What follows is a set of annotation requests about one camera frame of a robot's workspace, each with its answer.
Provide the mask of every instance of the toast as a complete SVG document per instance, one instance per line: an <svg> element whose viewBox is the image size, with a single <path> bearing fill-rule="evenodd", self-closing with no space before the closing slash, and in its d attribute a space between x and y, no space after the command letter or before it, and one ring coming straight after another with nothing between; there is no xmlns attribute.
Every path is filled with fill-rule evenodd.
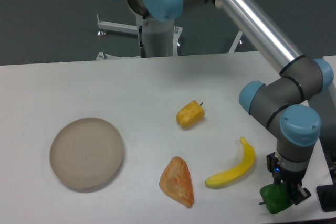
<svg viewBox="0 0 336 224"><path fill-rule="evenodd" d="M186 161L173 157L160 178L161 190L172 199L190 208L194 203L194 190Z"/></svg>

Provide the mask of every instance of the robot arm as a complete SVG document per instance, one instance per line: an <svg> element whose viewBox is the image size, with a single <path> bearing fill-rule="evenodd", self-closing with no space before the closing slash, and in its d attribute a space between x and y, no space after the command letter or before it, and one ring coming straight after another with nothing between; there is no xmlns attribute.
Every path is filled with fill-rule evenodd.
<svg viewBox="0 0 336 224"><path fill-rule="evenodd" d="M303 105L333 81L333 71L321 59L309 60L271 21L253 0L137 0L159 21L180 17L184 12L212 1L224 10L247 36L280 79L265 85L246 85L239 103L277 138L277 151L267 156L274 183L284 182L292 202L310 196L302 188L315 142L320 134L318 113Z"/></svg>

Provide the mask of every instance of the beige plate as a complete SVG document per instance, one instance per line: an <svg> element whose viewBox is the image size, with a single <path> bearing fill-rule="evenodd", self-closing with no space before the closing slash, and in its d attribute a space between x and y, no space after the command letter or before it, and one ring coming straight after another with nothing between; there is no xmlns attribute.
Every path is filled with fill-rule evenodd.
<svg viewBox="0 0 336 224"><path fill-rule="evenodd" d="M84 118L65 126L50 149L50 164L56 176L78 191L106 185L123 158L118 130L98 118Z"/></svg>

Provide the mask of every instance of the silver arm tube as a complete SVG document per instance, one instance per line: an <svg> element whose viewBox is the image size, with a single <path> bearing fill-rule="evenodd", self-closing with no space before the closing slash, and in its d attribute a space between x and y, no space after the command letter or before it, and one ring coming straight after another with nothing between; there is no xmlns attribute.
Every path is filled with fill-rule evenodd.
<svg viewBox="0 0 336 224"><path fill-rule="evenodd" d="M215 0L215 5L229 15L278 73L302 55L253 0Z"/></svg>

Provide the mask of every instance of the banana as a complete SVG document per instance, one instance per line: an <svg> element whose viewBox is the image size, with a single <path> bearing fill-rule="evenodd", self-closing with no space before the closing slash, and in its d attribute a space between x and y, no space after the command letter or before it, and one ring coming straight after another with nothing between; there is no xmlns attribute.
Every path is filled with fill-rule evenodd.
<svg viewBox="0 0 336 224"><path fill-rule="evenodd" d="M227 170L225 172L217 173L212 175L205 181L205 185L210 188L217 188L224 186L236 178L239 178L241 175L246 173L253 165L256 153L254 148L248 144L245 138L241 137L240 142L243 145L244 155L243 160L235 167Z"/></svg>

